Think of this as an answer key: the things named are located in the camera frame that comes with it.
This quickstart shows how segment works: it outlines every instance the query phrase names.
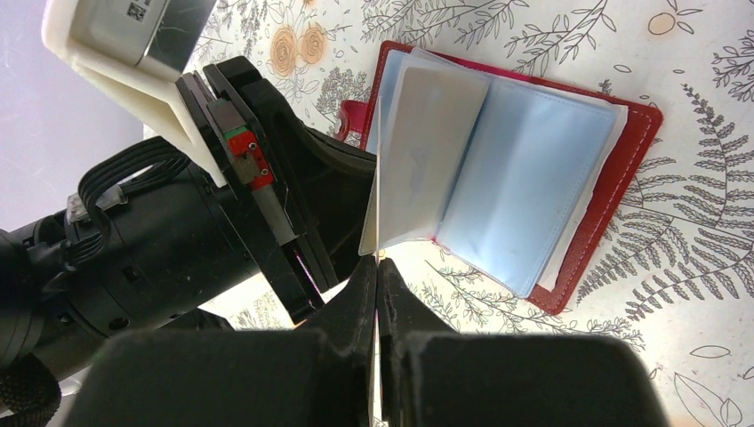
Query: open booklet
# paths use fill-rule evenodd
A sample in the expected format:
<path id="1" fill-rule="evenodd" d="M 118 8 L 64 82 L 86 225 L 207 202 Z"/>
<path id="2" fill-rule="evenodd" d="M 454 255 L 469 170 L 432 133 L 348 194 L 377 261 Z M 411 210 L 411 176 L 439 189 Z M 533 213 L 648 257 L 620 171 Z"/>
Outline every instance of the open booklet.
<path id="1" fill-rule="evenodd" d="M 360 253 L 432 239 L 517 296 L 554 286 L 626 107 L 419 49 L 382 72 Z"/>

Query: white tablecloth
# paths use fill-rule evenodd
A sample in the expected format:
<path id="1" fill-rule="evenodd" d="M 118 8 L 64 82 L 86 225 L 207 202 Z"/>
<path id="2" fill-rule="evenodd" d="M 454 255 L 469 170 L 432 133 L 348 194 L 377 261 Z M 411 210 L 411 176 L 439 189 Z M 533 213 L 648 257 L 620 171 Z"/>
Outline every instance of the white tablecloth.
<path id="1" fill-rule="evenodd" d="M 618 338 L 674 419 L 754 424 L 754 1 L 220 0 L 192 64 L 245 55 L 332 131 L 386 39 L 665 115 L 565 313 L 426 243 L 388 250 L 414 292 L 462 332 Z"/>

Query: qr code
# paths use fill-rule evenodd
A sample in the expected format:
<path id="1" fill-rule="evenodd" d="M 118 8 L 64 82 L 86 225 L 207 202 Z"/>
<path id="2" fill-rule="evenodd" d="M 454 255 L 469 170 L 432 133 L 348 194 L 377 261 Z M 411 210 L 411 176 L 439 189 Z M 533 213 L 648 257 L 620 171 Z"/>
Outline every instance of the qr code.
<path id="1" fill-rule="evenodd" d="M 144 9 L 143 7 L 139 6 L 136 3 L 131 3 L 130 6 L 128 6 L 128 17 L 134 18 L 138 22 L 144 21 L 144 15 L 147 13 L 147 9 Z"/>

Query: cable bundle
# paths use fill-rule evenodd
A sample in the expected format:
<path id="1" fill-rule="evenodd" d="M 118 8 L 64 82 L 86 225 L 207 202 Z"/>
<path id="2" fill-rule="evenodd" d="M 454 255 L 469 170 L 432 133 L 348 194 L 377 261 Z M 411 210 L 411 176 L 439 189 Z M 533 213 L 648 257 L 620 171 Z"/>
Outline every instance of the cable bundle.
<path id="1" fill-rule="evenodd" d="M 69 243 L 64 255 L 66 262 L 76 266 L 89 260 L 109 242 L 110 221 L 97 206 L 97 200 L 106 190 L 134 173 L 153 166 L 121 186 L 127 197 L 133 196 L 172 180 L 188 164 L 189 159 L 183 153 L 157 136 L 124 149 L 87 172 L 78 183 L 78 195 L 99 233 Z"/>

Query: red strap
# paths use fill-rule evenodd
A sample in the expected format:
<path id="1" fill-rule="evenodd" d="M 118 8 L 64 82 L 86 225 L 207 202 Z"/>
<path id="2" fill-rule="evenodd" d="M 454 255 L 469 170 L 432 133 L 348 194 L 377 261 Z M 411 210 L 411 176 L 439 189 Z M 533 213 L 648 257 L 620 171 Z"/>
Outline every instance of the red strap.
<path id="1" fill-rule="evenodd" d="M 366 102 L 346 100 L 341 102 L 341 110 L 338 118 L 341 120 L 341 128 L 335 134 L 338 141 L 345 141 L 351 131 L 362 133 L 366 122 Z"/>

